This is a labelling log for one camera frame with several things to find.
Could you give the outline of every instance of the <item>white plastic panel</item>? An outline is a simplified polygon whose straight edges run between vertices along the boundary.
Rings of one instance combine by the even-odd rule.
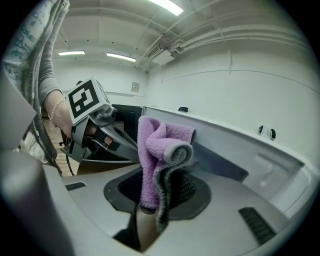
[[[146,107],[143,115],[195,128],[195,141],[248,171],[243,184],[268,201],[304,164],[268,143],[186,113]]]

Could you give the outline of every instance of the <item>gray shirt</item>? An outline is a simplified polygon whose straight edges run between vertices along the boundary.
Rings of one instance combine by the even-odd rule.
[[[2,58],[4,73],[36,111],[30,131],[58,170],[57,151],[45,130],[41,107],[49,93],[60,91],[53,73],[52,51],[69,5],[69,0],[40,2],[24,19]]]

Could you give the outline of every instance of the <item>person's hand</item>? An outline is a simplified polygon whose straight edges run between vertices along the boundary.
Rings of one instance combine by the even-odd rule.
[[[65,135],[67,135],[68,138],[71,138],[72,121],[69,114],[68,104],[66,102],[62,102],[56,107],[53,121],[54,121],[54,124],[58,126],[65,133]],[[86,127],[84,133],[90,136],[90,135],[94,135],[96,130],[97,128],[89,124]],[[112,139],[107,136],[104,139],[104,142],[107,145],[110,145],[110,143],[112,142]]]

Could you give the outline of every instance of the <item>robotic arm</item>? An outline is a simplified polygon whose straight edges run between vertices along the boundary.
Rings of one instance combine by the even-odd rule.
[[[61,149],[77,162],[138,163],[136,142],[123,130],[114,126],[117,110],[112,107],[101,84],[95,77],[81,82],[66,95],[72,120],[71,143]],[[97,130],[86,136],[88,124]],[[106,137],[112,139],[105,144]]]

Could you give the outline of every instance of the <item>purple towel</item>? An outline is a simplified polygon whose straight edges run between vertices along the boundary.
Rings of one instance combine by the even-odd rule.
[[[137,145],[143,169],[140,206],[145,213],[158,209],[159,232],[167,224],[171,174],[191,159],[194,135],[195,129],[190,127],[166,124],[149,116],[139,119]]]

